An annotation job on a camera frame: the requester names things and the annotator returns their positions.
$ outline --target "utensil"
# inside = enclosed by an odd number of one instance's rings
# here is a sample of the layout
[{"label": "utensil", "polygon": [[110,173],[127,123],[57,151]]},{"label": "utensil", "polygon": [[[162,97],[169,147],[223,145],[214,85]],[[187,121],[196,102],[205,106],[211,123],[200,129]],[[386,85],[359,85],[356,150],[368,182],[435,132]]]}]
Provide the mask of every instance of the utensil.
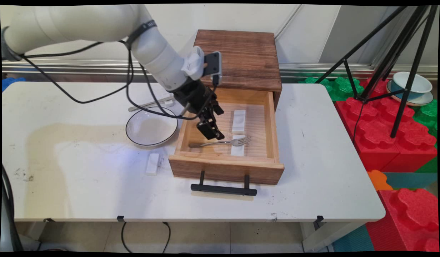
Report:
[{"label": "utensil", "polygon": [[[393,92],[393,90],[391,89],[391,80],[388,81],[387,83],[387,93]],[[398,102],[401,102],[401,98],[403,97],[403,94],[396,94],[394,96],[391,96],[393,99],[395,99]],[[433,101],[434,97],[433,97],[433,93],[428,92],[428,93],[424,93],[421,94],[421,96],[414,98],[414,99],[407,99],[406,104],[409,106],[424,106],[427,105],[429,103],[431,103]]]},{"label": "utensil", "polygon": [[240,139],[233,139],[231,141],[217,141],[217,142],[209,142],[209,143],[189,143],[189,147],[190,148],[197,148],[197,147],[203,147],[206,145],[213,145],[214,143],[229,143],[233,146],[241,146],[244,145],[245,143],[248,143],[251,141],[251,136],[246,136],[244,138],[240,138]]},{"label": "utensil", "polygon": [[[149,109],[158,111],[158,107]],[[175,115],[170,109],[166,109],[168,114]],[[138,111],[126,124],[126,135],[138,145],[156,146],[168,141],[176,132],[178,120],[152,114],[146,111]]]},{"label": "utensil", "polygon": [[[393,80],[391,80],[390,90],[393,92],[406,88],[408,78],[409,78],[409,72],[403,71],[403,72],[395,73],[393,75]],[[433,85],[431,85],[431,82],[429,82],[429,80],[416,74],[414,81],[412,83],[412,88],[409,93],[409,97],[407,99],[412,100],[421,97],[421,95],[430,92],[433,89],[432,86]]]}]

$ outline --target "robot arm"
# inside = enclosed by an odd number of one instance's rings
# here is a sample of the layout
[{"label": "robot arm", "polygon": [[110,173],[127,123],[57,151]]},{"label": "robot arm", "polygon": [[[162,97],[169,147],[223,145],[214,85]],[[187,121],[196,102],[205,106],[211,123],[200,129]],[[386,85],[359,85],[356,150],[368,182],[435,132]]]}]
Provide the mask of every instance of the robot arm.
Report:
[{"label": "robot arm", "polygon": [[[1,56],[18,61],[21,54],[50,44],[79,39],[114,42],[136,35],[131,44],[134,57],[189,112],[202,111],[197,127],[207,139],[223,139],[213,114],[220,115],[223,110],[215,94],[202,108],[211,89],[199,80],[208,73],[214,83],[220,83],[221,54],[214,52],[204,57],[202,50],[194,47],[184,59],[154,25],[145,5],[35,6],[17,15],[11,25],[1,31]],[[139,29],[144,32],[136,34]],[[220,65],[215,71],[206,72],[203,67],[206,60]]]}]

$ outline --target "tripod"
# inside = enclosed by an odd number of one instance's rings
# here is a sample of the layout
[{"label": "tripod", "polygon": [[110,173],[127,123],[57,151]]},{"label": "tripod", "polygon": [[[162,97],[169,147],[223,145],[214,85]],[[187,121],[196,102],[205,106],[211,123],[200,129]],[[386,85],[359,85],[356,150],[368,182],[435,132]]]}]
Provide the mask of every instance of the tripod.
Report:
[{"label": "tripod", "polygon": [[331,72],[333,72],[337,67],[339,67],[342,63],[344,63],[345,70],[347,71],[347,75],[349,76],[349,81],[352,86],[352,91],[354,92],[354,99],[357,99],[359,101],[362,101],[363,104],[366,104],[369,101],[374,101],[380,98],[393,96],[396,94],[401,94],[401,104],[398,109],[398,113],[396,114],[396,119],[393,124],[393,129],[391,130],[390,137],[394,138],[396,136],[396,132],[398,131],[399,124],[401,122],[401,118],[403,116],[404,108],[406,107],[406,102],[408,101],[409,93],[411,92],[412,84],[415,78],[415,74],[417,72],[417,68],[419,67],[419,63],[421,60],[421,56],[423,54],[423,51],[425,49],[426,42],[428,40],[429,33],[431,31],[431,26],[434,21],[434,17],[436,16],[436,10],[438,8],[437,5],[431,5],[429,14],[424,18],[424,20],[420,23],[423,24],[423,22],[426,20],[425,28],[423,31],[423,34],[420,39],[419,47],[417,48],[414,61],[412,63],[411,71],[409,73],[409,78],[406,83],[406,87],[404,89],[391,92],[388,94],[384,94],[381,96],[376,96],[373,98],[369,98],[372,91],[375,89],[375,86],[377,85],[377,82],[379,80],[386,80],[388,75],[390,74],[391,70],[393,69],[393,66],[395,65],[396,61],[398,60],[398,57],[401,55],[401,53],[404,51],[406,46],[409,44],[410,40],[416,33],[416,31],[419,29],[420,25],[419,22],[424,16],[424,13],[429,8],[429,5],[421,5],[416,8],[414,13],[409,18],[409,21],[404,26],[401,33],[398,35],[398,38],[395,40],[393,45],[390,47],[390,50],[385,55],[384,59],[380,62],[380,64],[377,66],[377,68],[374,71],[374,74],[372,75],[371,80],[367,84],[366,88],[364,89],[363,93],[359,96],[357,93],[357,90],[355,88],[354,80],[352,78],[352,73],[350,72],[349,64],[347,62],[347,58],[349,58],[352,54],[354,54],[360,47],[362,47],[369,39],[371,39],[375,34],[377,34],[378,31],[380,31],[385,25],[387,25],[393,18],[395,18],[399,13],[401,13],[406,6],[400,6],[397,8],[390,16],[388,16],[382,23],[380,23],[373,31],[371,31],[364,39],[362,39],[361,42],[359,42],[352,50],[350,50],[347,54],[344,55],[344,57],[341,58],[336,64],[333,65],[323,76],[321,76],[315,83],[320,83],[324,78],[326,78],[328,75],[330,75]]}]

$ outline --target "black clip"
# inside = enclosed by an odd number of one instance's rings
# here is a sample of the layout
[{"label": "black clip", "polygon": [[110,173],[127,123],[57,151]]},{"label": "black clip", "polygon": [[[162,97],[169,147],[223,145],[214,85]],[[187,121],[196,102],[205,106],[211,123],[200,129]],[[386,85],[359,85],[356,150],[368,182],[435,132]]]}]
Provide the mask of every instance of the black clip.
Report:
[{"label": "black clip", "polygon": [[314,221],[314,228],[315,230],[319,229],[323,224],[320,224],[320,222],[323,221],[323,216],[317,215],[317,220]]}]

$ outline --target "white block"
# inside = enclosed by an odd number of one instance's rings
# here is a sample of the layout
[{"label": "white block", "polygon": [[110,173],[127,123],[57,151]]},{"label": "white block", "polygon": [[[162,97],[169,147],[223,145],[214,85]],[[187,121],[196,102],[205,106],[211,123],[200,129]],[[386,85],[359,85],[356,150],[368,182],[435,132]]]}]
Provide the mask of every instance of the white block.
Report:
[{"label": "white block", "polygon": [[160,155],[158,153],[150,153],[149,159],[147,160],[147,167],[145,168],[145,174],[147,176],[156,176],[159,162]]},{"label": "white block", "polygon": [[246,110],[235,110],[233,115],[233,128],[231,133],[244,135],[246,127]]},{"label": "white block", "polygon": [[[233,135],[233,139],[240,139],[245,138],[246,135]],[[233,146],[231,145],[231,155],[232,156],[244,156],[244,147],[245,145],[241,146]]]},{"label": "white block", "polygon": [[164,103],[161,106],[166,107],[166,108],[172,107],[172,106],[174,106],[174,101],[173,100],[164,101]]}]

